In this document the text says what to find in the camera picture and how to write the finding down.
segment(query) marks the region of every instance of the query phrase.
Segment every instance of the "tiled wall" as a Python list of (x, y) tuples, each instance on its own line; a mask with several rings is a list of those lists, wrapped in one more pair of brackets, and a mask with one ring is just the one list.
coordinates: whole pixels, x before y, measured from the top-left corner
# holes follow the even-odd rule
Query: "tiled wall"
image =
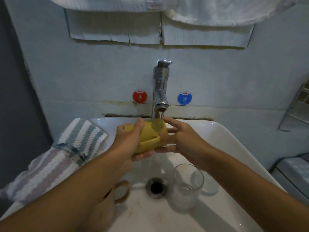
[[(309, 6), (257, 24), (249, 47), (235, 50), (75, 41), (56, 4), (5, 1), (54, 136), (74, 117), (149, 115), (153, 67), (169, 59), (167, 116), (213, 118), (266, 168), (279, 157), (309, 152), (309, 126), (276, 129), (309, 77)], [(146, 104), (133, 104), (137, 88), (149, 94)], [(183, 90), (193, 95), (188, 107), (176, 106)]]

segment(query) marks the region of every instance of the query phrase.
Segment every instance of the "striped towel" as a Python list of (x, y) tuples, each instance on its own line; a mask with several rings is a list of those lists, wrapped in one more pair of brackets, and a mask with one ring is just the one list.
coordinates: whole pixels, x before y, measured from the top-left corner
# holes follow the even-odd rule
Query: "striped towel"
[(34, 159), (27, 171), (0, 190), (0, 198), (26, 205), (49, 191), (77, 169), (102, 154), (107, 133), (89, 120), (76, 118), (52, 147)]

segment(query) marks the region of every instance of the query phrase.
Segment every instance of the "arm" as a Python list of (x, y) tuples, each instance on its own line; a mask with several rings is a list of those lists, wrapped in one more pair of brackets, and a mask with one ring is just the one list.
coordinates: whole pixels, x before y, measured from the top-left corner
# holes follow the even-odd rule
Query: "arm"
[(291, 197), (232, 156), (212, 147), (186, 123), (164, 118), (174, 135), (161, 138), (174, 146), (157, 152), (177, 152), (207, 171), (264, 231), (308, 231), (309, 207)]
[(133, 130), (117, 128), (109, 150), (85, 164), (62, 183), (0, 222), (0, 231), (72, 231), (103, 196), (131, 168), (132, 160), (149, 157), (151, 152), (132, 157), (144, 126), (139, 119)]

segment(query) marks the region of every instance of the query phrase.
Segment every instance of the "person's left arm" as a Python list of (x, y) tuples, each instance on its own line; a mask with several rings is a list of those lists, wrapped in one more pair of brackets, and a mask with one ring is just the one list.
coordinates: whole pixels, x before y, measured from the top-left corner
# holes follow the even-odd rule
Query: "person's left arm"
[(0, 231), (72, 231), (131, 168), (132, 161), (152, 152), (133, 156), (144, 126), (140, 118), (131, 132), (118, 126), (113, 145), (85, 164), (62, 183), (0, 222)]

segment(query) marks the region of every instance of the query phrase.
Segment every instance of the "mug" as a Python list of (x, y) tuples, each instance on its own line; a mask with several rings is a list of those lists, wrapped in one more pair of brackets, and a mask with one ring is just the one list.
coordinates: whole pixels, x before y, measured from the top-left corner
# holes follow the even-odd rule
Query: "mug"
[[(134, 125), (125, 126), (125, 131), (130, 132)], [(139, 136), (139, 145), (134, 154), (141, 154), (157, 147), (165, 146), (160, 138), (160, 132), (168, 133), (165, 122), (160, 119), (144, 121), (144, 127)]]
[[(120, 199), (115, 200), (115, 189), (127, 187), (127, 192)], [(97, 204), (89, 216), (79, 226), (78, 231), (102, 232), (114, 219), (115, 206), (124, 202), (130, 194), (130, 184), (128, 181), (121, 181), (104, 196), (102, 201)]]

